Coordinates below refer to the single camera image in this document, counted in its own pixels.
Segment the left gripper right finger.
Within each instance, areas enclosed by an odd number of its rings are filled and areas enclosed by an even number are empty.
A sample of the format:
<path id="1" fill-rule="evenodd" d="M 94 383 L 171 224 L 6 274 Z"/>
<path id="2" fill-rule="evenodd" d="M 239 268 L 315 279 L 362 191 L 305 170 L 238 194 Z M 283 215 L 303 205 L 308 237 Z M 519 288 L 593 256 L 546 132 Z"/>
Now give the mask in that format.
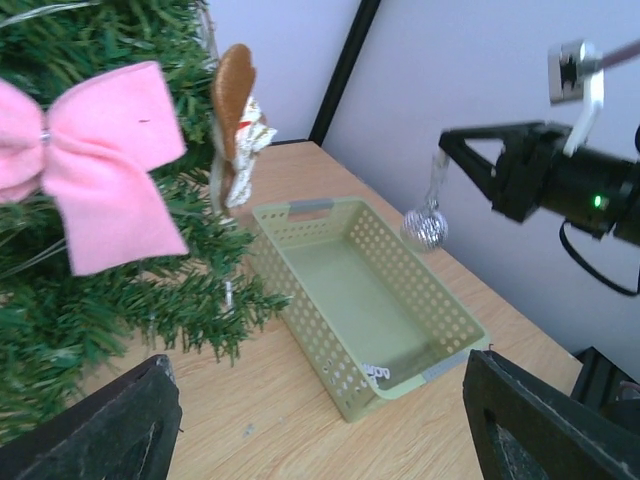
<path id="1" fill-rule="evenodd" d="M 633 384 L 598 410 L 491 350 L 473 350 L 463 401 L 486 479 L 636 479 L 639 399 Z"/>

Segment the green perforated plastic basket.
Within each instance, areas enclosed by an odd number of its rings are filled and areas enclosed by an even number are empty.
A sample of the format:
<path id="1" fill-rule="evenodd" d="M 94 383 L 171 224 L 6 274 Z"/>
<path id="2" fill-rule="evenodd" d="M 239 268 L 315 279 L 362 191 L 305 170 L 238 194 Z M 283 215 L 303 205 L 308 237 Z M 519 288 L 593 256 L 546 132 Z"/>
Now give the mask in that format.
<path id="1" fill-rule="evenodd" d="M 249 262 L 290 303 L 283 319 L 347 422 L 489 346 L 486 329 L 365 200 L 257 207 Z M 361 364 L 388 367 L 377 388 Z"/>

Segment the silver glitter ball ornament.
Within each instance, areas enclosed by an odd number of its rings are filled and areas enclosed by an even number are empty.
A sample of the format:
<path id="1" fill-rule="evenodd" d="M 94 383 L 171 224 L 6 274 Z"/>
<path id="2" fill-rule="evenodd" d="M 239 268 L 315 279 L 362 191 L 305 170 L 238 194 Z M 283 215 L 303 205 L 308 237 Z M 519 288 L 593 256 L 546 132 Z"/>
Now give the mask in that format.
<path id="1" fill-rule="evenodd" d="M 427 253 L 441 248 L 448 237 L 448 223 L 439 209 L 439 193 L 448 166 L 449 157 L 439 149 L 432 158 L 429 188 L 422 205 L 404 215 L 400 236 L 414 252 Z"/>

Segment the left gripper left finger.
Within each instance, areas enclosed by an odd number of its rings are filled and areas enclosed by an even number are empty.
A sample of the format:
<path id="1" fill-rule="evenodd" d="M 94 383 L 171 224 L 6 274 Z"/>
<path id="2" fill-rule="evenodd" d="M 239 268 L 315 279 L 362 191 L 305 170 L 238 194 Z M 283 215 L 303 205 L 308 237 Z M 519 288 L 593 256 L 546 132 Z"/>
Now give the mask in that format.
<path id="1" fill-rule="evenodd" d="M 182 409 L 154 355 L 1 448 L 3 479 L 165 479 Z"/>

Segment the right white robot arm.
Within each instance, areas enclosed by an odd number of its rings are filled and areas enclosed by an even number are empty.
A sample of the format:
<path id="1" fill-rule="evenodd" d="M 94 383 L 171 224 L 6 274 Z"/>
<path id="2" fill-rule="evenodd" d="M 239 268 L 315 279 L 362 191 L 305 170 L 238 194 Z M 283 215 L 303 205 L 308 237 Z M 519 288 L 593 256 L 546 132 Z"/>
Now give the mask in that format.
<path id="1" fill-rule="evenodd" d="M 456 128 L 439 147 L 515 222 L 544 208 L 595 238 L 638 245 L 639 164 L 585 146 L 568 156 L 570 131 L 553 122 Z"/>

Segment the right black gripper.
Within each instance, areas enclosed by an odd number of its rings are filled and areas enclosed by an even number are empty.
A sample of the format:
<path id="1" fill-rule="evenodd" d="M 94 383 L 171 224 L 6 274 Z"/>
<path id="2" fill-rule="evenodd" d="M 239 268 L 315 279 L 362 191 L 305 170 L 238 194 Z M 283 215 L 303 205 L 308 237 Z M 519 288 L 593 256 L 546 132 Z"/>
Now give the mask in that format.
<path id="1" fill-rule="evenodd" d="M 492 209 L 523 223 L 539 207 L 546 177 L 571 127 L 555 122 L 520 122 L 452 128 L 440 133 L 438 146 L 492 202 Z M 498 141 L 495 163 L 471 141 Z"/>

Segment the pink fabric bow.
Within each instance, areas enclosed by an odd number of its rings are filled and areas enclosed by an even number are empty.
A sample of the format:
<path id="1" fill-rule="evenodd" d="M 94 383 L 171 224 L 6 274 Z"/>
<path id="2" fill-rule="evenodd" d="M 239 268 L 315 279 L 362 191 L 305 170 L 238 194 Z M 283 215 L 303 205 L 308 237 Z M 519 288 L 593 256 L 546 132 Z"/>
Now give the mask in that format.
<path id="1" fill-rule="evenodd" d="M 18 202 L 36 190 L 54 200 L 76 276 L 187 254 L 150 176 L 185 152 L 154 61 L 90 78 L 48 110 L 1 83 L 1 200 Z"/>

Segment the brown round doll ornament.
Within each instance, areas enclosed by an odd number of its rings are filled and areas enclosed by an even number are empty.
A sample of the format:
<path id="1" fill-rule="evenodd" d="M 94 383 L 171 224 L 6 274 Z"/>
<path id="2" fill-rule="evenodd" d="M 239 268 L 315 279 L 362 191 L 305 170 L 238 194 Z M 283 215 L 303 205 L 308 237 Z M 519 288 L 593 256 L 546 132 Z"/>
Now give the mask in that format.
<path id="1" fill-rule="evenodd" d="M 209 195 L 213 214 L 225 221 L 251 197 L 255 163 L 277 133 L 253 97 L 255 80 L 251 50 L 238 43 L 219 59 L 210 87 L 214 157 Z"/>

